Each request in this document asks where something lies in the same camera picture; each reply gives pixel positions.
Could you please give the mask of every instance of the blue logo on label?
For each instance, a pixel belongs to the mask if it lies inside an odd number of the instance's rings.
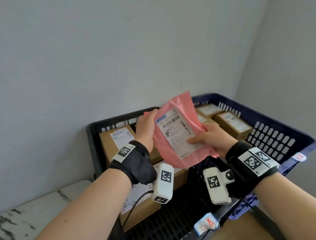
[[[162,117],[160,117],[160,118],[158,118],[158,119],[156,120],[156,123],[159,123],[161,120],[164,120],[166,117],[167,117],[166,114],[163,115]]]

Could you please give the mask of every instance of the forearm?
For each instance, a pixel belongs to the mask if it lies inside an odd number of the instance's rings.
[[[36,240],[107,239],[130,189],[126,174],[118,169],[106,170]]]
[[[280,173],[263,179],[254,192],[287,239],[315,238],[316,198]]]

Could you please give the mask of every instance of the person's left arm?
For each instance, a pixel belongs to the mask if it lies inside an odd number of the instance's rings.
[[[136,125],[135,141],[149,152],[153,149],[154,117],[141,116]],[[131,180],[119,169],[107,169],[79,198],[54,218],[36,240],[107,239],[131,190]]]

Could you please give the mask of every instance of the hand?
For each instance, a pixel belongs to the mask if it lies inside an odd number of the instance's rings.
[[[187,139],[188,143],[204,143],[215,148],[221,158],[238,141],[214,123],[201,123],[206,132]]]
[[[148,152],[153,150],[153,135],[155,129],[155,116],[157,115],[157,109],[150,112],[147,117],[140,116],[136,124],[136,137],[135,141],[144,145]]]

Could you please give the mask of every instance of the black wrist brace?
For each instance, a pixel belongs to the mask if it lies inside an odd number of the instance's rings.
[[[258,176],[249,167],[247,167],[245,163],[238,159],[251,148],[252,147],[247,143],[237,142],[226,154],[227,165],[233,171],[235,177],[235,182],[227,185],[227,190],[229,194],[236,197],[244,198],[262,179],[278,172],[277,167],[271,167],[265,173]]]
[[[149,184],[156,180],[157,172],[150,162],[147,148],[135,140],[129,144],[135,148],[126,156],[122,163],[113,160],[108,168],[119,169],[124,172],[133,184]]]

